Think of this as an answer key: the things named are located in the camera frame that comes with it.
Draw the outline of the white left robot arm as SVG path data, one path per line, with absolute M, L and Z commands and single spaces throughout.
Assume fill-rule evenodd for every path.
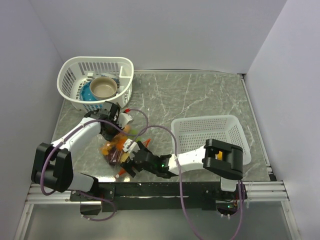
M 81 192 L 88 201 L 100 196 L 99 181 L 96 177 L 74 171 L 72 158 L 91 139 L 101 135 L 111 141 L 122 133 L 132 117 L 120 111 L 120 107 L 105 101 L 101 108 L 87 112 L 80 123 L 60 139 L 52 143 L 41 143 L 35 151 L 31 181 L 40 186 L 45 196 L 52 192 L 67 190 Z

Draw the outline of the white oval laundry basket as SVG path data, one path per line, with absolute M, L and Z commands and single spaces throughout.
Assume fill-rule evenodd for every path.
M 132 95 L 134 77 L 134 65 L 125 57 L 73 57 L 67 60 L 59 71 L 57 90 L 77 110 L 89 112 L 100 109 L 103 100 L 85 101 L 82 92 L 86 83 L 101 76 L 114 76 L 118 80 L 117 93 L 108 101 L 124 108 Z

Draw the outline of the yellow fake lemon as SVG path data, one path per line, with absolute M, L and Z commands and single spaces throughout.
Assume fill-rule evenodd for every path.
M 215 158 L 219 161 L 221 161 L 223 159 L 223 152 L 219 151 L 218 154 L 215 155 Z

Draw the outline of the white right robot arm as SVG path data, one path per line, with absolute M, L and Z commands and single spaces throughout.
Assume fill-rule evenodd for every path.
M 216 139 L 207 139 L 204 146 L 177 155 L 155 155 L 142 142 L 130 139 L 124 143 L 128 157 L 120 166 L 131 176 L 147 171 L 163 179 L 205 169 L 220 176 L 219 195 L 232 198 L 243 178 L 243 149 Z

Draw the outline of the white rectangular perforated basket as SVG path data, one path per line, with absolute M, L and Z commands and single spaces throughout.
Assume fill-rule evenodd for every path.
M 171 132 L 176 138 L 179 154 L 204 146 L 207 139 L 215 139 L 241 147 L 244 165 L 252 160 L 243 127 L 234 115 L 178 118 L 171 122 Z

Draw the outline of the blue plate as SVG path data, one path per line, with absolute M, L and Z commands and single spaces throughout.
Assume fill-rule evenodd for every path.
M 81 101 L 85 101 L 85 102 L 95 102 L 98 99 L 93 95 L 92 91 L 90 90 L 90 84 L 91 82 L 88 81 L 86 82 L 83 87 L 80 90 L 79 93 L 79 99 Z

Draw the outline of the aluminium frame rail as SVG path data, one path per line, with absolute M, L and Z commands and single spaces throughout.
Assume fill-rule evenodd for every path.
M 286 202 L 289 200 L 282 181 L 246 182 L 245 187 L 249 202 Z M 46 196 L 43 195 L 38 185 L 31 184 L 25 203 L 29 205 L 72 204 L 71 194 L 72 192 L 67 190 Z

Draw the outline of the orange fake fruit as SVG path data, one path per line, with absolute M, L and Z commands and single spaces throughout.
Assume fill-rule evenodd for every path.
M 112 148 L 113 148 L 113 145 L 110 142 L 106 142 L 101 147 L 100 151 L 104 156 L 107 156 L 110 153 L 110 151 L 112 150 Z

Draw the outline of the clear zip top bag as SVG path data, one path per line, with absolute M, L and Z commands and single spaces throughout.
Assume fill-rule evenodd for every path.
M 118 180 L 122 175 L 126 174 L 126 172 L 121 167 L 121 163 L 125 162 L 125 160 L 129 156 L 128 153 L 123 151 L 123 146 L 124 146 L 124 143 L 127 139 L 129 139 L 127 135 L 125 135 L 123 133 L 119 133 L 111 141 L 106 141 L 106 143 L 109 142 L 112 144 L 111 151 L 118 150 L 120 152 L 117 165 L 110 165 L 111 167 L 119 167 L 118 173 L 114 175 L 116 180 Z

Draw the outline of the purple fake plum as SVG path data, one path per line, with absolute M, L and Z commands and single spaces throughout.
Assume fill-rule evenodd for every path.
M 118 164 L 120 152 L 116 150 L 112 150 L 108 153 L 108 155 L 105 155 L 105 160 L 107 163 L 111 166 L 115 166 Z

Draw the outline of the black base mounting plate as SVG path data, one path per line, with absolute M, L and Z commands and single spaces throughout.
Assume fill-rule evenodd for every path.
M 118 211 L 181 209 L 178 182 L 104 182 L 100 197 L 115 204 Z M 182 193 L 187 209 L 215 211 L 217 202 L 239 199 L 239 191 L 223 191 L 217 181 L 183 182 Z

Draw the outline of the beige bowl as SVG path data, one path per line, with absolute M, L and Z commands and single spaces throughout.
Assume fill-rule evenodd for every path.
M 105 100 L 116 95 L 118 86 L 112 78 L 102 76 L 92 80 L 89 89 L 96 99 Z

